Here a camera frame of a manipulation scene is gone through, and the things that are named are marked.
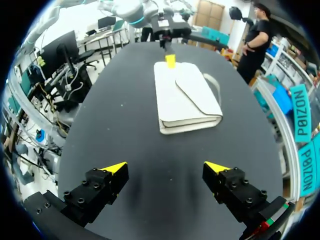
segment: yellow object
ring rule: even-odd
[[[216,173],[219,173],[219,172],[221,172],[223,170],[230,170],[231,169],[231,168],[228,168],[226,166],[221,166],[221,165],[218,165],[218,164],[214,164],[214,163],[209,162],[209,161],[205,161],[204,163],[207,164]]]
[[[38,63],[38,65],[39,65],[40,67],[43,67],[44,65],[46,65],[45,60],[43,60],[41,56],[38,56],[38,57],[36,58],[36,62]]]
[[[168,68],[174,69],[176,67],[176,55],[175,54],[170,54],[170,55],[165,55],[165,61],[168,65]]]
[[[111,172],[112,175],[114,175],[120,168],[122,168],[125,164],[128,164],[126,161],[118,163],[116,165],[108,166],[105,168],[101,168],[100,170],[107,170],[108,172]]]

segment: black pants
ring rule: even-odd
[[[254,78],[256,71],[264,62],[265,56],[262,54],[257,55],[255,52],[247,52],[247,56],[242,55],[237,71],[244,79],[246,84]]]
[[[154,42],[155,41],[155,35],[154,35],[154,31],[152,30],[151,27],[142,28],[141,42],[146,42],[148,40],[149,34],[151,34],[150,42]]]

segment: black t-shirt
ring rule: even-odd
[[[253,39],[255,39],[259,35],[260,32],[264,32],[264,33],[268,34],[269,39],[265,44],[258,46],[258,47],[255,47],[255,48],[252,48],[255,51],[254,52],[255,54],[252,54],[252,55],[264,57],[267,49],[270,46],[272,38],[273,38],[271,24],[268,20],[257,21],[256,24],[250,28],[250,30],[245,38],[245,42],[247,43],[247,42],[252,41]]]

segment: person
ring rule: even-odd
[[[249,84],[265,60],[266,51],[272,41],[272,27],[269,21],[271,12],[261,3],[254,5],[255,15],[258,19],[245,38],[245,45],[242,47],[242,57],[239,61],[237,71]]]
[[[152,27],[146,26],[142,28],[141,42],[146,42],[148,40],[149,35],[150,35],[150,42],[154,42],[155,35],[154,35],[154,31],[152,30]]]

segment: white handbag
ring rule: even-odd
[[[208,74],[202,74],[192,63],[176,62],[168,68],[166,62],[154,65],[154,80],[160,132],[165,135],[215,127],[223,114],[205,78],[220,86]]]

